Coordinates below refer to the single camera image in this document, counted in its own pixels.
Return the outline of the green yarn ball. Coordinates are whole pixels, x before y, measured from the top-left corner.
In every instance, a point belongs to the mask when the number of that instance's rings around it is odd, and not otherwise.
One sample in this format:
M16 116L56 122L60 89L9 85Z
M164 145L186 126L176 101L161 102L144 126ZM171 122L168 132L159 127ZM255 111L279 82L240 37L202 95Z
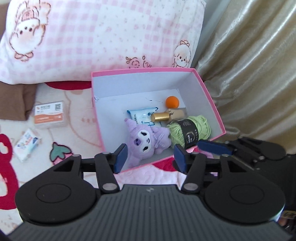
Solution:
M170 131L172 148L179 144L184 149L189 149L195 146L199 140L207 140L211 134L210 125L202 115L172 121L166 127Z

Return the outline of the purple Kuromi plush toy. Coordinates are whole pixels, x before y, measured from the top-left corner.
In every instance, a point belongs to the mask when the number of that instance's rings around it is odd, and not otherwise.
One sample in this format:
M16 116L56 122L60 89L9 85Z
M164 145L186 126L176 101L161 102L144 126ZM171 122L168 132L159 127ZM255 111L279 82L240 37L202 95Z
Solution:
M138 124L135 120L126 118L129 136L127 140L127 167L134 168L140 161L161 154L171 146L170 130L161 126Z

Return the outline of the gold foundation bottle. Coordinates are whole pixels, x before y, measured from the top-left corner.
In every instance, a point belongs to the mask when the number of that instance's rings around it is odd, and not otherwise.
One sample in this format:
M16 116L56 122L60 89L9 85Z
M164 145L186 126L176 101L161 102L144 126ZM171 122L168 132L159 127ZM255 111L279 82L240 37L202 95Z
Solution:
M166 121L167 123L170 123L172 121L185 119L187 116L185 108L169 108L163 113L153 113L151 115L151 120L153 122Z

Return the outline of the light blue wipes pack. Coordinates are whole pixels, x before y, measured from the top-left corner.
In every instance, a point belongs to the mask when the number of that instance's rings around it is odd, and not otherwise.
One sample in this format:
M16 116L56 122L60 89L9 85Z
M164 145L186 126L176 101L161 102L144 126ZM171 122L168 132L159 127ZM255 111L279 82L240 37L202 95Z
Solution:
M130 114L130 118L136 121L137 124L143 124L148 126L162 126L160 122L153 122L151 116L158 110L157 107L153 108L142 108L127 110Z

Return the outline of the orange makeup sponge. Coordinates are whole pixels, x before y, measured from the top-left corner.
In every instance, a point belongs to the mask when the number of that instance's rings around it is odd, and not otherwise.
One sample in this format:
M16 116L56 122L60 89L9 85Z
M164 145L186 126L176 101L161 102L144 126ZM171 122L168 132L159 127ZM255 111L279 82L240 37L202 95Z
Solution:
M165 105L167 108L178 108L180 105L180 102L177 97L169 96L166 98Z

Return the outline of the clear floss pick box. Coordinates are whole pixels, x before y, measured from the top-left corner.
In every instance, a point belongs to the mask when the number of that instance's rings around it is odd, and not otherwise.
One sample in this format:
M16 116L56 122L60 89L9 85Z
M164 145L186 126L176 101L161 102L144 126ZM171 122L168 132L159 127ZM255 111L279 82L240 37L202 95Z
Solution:
M34 125L36 128L55 128L66 124L66 105L63 101L35 105Z

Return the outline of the small white tissue pack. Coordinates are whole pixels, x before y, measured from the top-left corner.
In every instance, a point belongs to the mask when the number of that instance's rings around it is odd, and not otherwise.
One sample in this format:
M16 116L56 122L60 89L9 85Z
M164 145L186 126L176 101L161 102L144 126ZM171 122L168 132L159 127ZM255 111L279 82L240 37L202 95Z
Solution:
M19 161L26 161L38 146L41 138L31 128L27 129L13 147L13 152Z

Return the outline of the pink cardboard box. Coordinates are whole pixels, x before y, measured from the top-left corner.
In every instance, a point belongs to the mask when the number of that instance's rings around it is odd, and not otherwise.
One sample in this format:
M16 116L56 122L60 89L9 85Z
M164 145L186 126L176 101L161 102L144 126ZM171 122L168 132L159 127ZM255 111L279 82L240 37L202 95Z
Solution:
M138 68L92 73L92 93L105 150L118 151L114 173L173 156L172 125L186 149L225 128L195 69Z

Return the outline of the golden satin curtain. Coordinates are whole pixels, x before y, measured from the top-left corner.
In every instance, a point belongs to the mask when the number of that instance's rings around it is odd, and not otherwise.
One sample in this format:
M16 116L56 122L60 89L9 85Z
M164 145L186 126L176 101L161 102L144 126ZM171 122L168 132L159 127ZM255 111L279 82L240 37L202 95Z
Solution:
M231 1L199 57L224 123L295 152L295 1Z

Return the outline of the brown pillow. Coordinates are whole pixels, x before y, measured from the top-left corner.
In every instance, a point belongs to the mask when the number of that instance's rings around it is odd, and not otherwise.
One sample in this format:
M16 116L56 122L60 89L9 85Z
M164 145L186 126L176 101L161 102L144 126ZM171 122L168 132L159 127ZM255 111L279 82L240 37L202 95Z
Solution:
M50 5L40 1L11 1L1 39L1 119L26 121L33 109L34 52L45 33Z

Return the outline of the pink checkered cartoon pillow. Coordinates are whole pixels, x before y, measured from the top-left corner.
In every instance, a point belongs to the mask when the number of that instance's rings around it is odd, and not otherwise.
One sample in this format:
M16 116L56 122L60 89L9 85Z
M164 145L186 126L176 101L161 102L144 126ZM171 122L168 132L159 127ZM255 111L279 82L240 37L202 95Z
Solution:
M11 1L1 81L87 81L102 70L191 66L205 1Z

